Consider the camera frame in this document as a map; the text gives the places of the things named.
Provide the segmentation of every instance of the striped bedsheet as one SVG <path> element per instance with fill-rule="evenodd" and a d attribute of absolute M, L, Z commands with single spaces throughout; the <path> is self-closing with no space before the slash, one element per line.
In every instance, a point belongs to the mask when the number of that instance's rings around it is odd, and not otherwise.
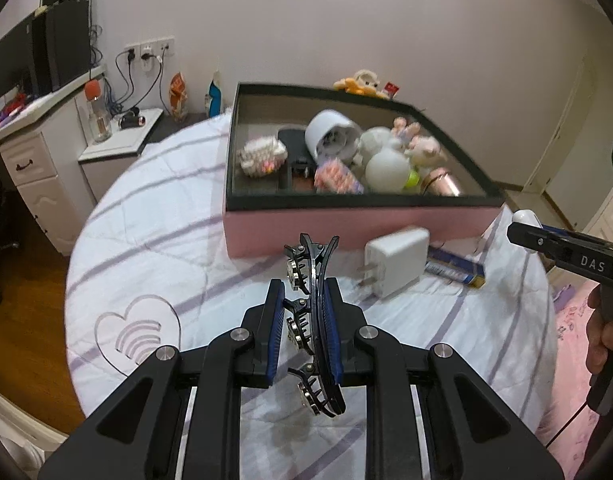
<path fill-rule="evenodd" d="M 100 201 L 77 241 L 64 322 L 68 364 L 87 415 L 153 349 L 208 344 L 264 301 L 270 279 L 285 276 L 283 256 L 231 260 L 226 254 L 221 208 L 229 123 L 225 114 L 145 151 Z M 380 301 L 355 286 L 360 251 L 337 251 L 328 274 L 368 322 L 401 342 L 456 348 L 535 431 L 551 400 L 554 313 L 538 257 L 506 239 L 510 221 L 505 207 L 482 238 L 445 245 L 470 251 L 485 265 L 487 284 L 479 290 L 424 275 Z M 289 298 L 298 297 L 293 294 L 287 287 Z M 313 417 L 286 374 L 303 362 L 282 338 L 275 385 L 242 392 L 243 479 L 363 478 L 364 389 L 344 391 L 343 416 Z"/>

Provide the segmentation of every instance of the drawer handle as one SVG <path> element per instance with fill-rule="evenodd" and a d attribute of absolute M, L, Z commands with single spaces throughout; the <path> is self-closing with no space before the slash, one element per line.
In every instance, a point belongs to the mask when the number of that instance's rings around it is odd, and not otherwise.
<path fill-rule="evenodd" d="M 15 165 L 15 171 L 22 171 L 22 170 L 26 170 L 31 164 L 33 164 L 33 159 L 30 158 L 29 162 L 27 164 L 24 164 L 24 166 L 20 166 L 19 164 Z"/>

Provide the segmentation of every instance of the storage box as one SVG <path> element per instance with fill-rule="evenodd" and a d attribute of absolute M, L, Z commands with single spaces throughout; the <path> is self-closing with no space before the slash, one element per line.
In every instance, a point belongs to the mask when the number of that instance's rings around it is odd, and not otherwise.
<path fill-rule="evenodd" d="M 421 134 L 432 135 L 443 146 L 448 158 L 443 166 L 459 180 L 465 194 L 453 197 L 368 190 L 365 194 L 317 193 L 287 188 L 284 167 L 280 173 L 258 179 L 242 172 L 237 151 L 248 140 L 277 136 L 280 130 L 300 135 L 325 109 L 339 111 L 362 130 L 374 126 L 391 128 L 400 116 L 419 122 Z M 486 230 L 503 203 L 501 190 L 477 164 L 411 105 L 325 88 L 238 85 L 223 211 L 231 257 L 282 253 L 284 245 L 297 243 L 302 232 L 322 242 L 339 235 L 343 250 L 361 249 L 369 240 L 409 225 L 427 228 L 431 240 L 474 237 Z"/>

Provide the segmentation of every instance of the human hand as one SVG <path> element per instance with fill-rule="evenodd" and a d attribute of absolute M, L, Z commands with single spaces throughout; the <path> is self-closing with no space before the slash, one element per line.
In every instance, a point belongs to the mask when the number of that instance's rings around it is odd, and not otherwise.
<path fill-rule="evenodd" d="M 613 351 L 613 321 L 605 323 L 602 319 L 600 301 L 600 285 L 598 285 L 587 300 L 589 307 L 595 311 L 591 314 L 586 329 L 589 339 L 586 367 L 594 375 L 602 372 L 609 356 L 609 350 Z"/>

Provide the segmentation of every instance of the red bottle cap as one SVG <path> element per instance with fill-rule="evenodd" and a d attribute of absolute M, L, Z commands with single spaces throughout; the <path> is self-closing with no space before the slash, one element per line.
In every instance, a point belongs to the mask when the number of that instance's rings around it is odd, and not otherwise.
<path fill-rule="evenodd" d="M 92 101 L 96 97 L 100 97 L 102 95 L 102 90 L 100 89 L 100 82 L 97 79 L 91 79 L 84 85 L 84 95 L 86 95 L 87 100 Z"/>

